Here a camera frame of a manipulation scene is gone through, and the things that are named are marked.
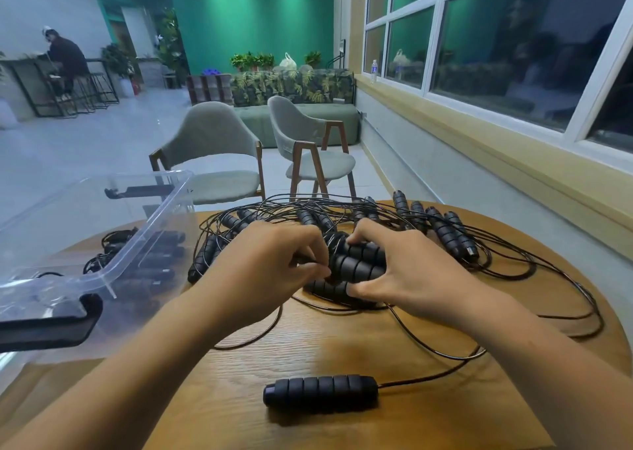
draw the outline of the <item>green sofa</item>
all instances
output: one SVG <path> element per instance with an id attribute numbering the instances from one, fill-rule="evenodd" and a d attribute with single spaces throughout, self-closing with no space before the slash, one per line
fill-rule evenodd
<path id="1" fill-rule="evenodd" d="M 235 111 L 265 148 L 277 147 L 266 105 L 274 95 L 288 98 L 310 117 L 342 120 L 347 142 L 358 142 L 360 116 L 353 105 L 354 74 L 349 70 L 249 71 L 233 75 L 230 86 Z M 335 98 L 345 103 L 332 103 Z M 341 144 L 338 132 L 332 132 L 329 144 Z"/>

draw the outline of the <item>window sill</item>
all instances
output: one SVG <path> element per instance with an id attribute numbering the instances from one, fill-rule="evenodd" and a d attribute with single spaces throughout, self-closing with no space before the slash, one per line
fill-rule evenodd
<path id="1" fill-rule="evenodd" d="M 358 88 L 633 260 L 633 175 L 411 92 Z"/>

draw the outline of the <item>person's left hand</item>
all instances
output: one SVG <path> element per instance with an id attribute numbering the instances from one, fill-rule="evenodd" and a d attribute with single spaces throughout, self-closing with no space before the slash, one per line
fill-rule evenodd
<path id="1" fill-rule="evenodd" d="M 314 263 L 297 265 L 302 254 Z M 253 222 L 187 292 L 227 331 L 266 318 L 302 286 L 330 275 L 328 250 L 314 225 Z"/>

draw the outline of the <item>window frame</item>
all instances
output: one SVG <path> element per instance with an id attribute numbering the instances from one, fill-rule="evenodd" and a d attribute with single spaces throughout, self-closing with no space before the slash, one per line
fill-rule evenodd
<path id="1" fill-rule="evenodd" d="M 487 110 L 431 91 L 431 81 L 436 67 L 441 25 L 444 20 L 444 9 L 446 8 L 447 1 L 448 0 L 415 0 L 391 12 L 392 0 L 388 0 L 387 14 L 365 24 L 361 61 L 362 74 L 371 77 L 371 74 L 364 71 L 367 31 L 380 25 L 385 25 L 383 62 L 377 75 L 378 82 L 471 115 L 472 117 L 491 122 L 492 124 L 507 128 L 512 132 L 518 132 L 519 134 L 540 140 L 562 150 L 596 160 L 618 170 L 623 170 L 628 174 L 633 174 L 633 153 L 618 150 L 588 139 L 591 127 L 611 90 L 613 82 L 617 78 L 629 52 L 633 49 L 633 20 L 627 17 L 633 14 L 633 0 L 624 1 L 621 12 L 615 21 L 613 30 L 606 41 L 605 48 L 597 61 L 590 79 L 582 92 L 574 114 L 567 127 L 562 129 L 562 131 L 497 113 L 493 110 Z M 419 89 L 417 87 L 401 84 L 400 82 L 384 77 L 387 68 L 387 45 L 391 33 L 391 23 L 399 18 L 414 14 L 431 6 L 435 6 L 435 8 L 426 62 L 432 62 L 433 65 L 425 65 L 422 88 Z M 367 21 L 368 7 L 369 0 L 365 0 L 363 22 Z"/>

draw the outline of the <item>wooden table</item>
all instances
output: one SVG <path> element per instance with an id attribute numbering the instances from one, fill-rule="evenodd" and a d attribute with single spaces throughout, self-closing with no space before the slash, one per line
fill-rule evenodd
<path id="1" fill-rule="evenodd" d="M 434 205 L 441 212 L 455 210 L 464 223 L 546 258 L 589 288 L 604 314 L 606 328 L 582 345 L 625 374 L 631 373 L 631 352 L 617 316 L 578 270 L 503 223 L 460 208 Z M 202 221 L 208 215 L 201 213 L 199 218 Z M 344 226 L 341 230 L 351 231 Z M 520 273 L 525 267 L 496 258 L 493 269 Z M 522 282 L 479 278 L 514 295 L 534 312 L 576 315 L 587 310 L 570 284 L 546 270 Z M 439 350 L 466 355 L 474 348 L 471 339 L 455 330 L 401 311 L 400 316 L 417 336 Z M 245 328 L 223 343 L 247 339 L 271 319 Z M 556 323 L 566 332 L 588 330 L 595 324 L 593 320 Z M 97 363 L 31 367 L 20 376 L 36 382 L 29 385 L 30 393 L 5 392 L 0 398 L 0 440 Z M 552 445 L 491 356 L 440 380 L 381 390 L 379 406 L 362 413 L 281 417 L 269 412 L 261 400 L 264 386 L 280 378 L 362 374 L 387 382 L 436 374 L 452 365 L 418 348 L 388 312 L 326 315 L 289 301 L 279 325 L 265 338 L 240 350 L 211 351 L 202 359 L 174 396 L 146 449 L 525 450 Z"/>

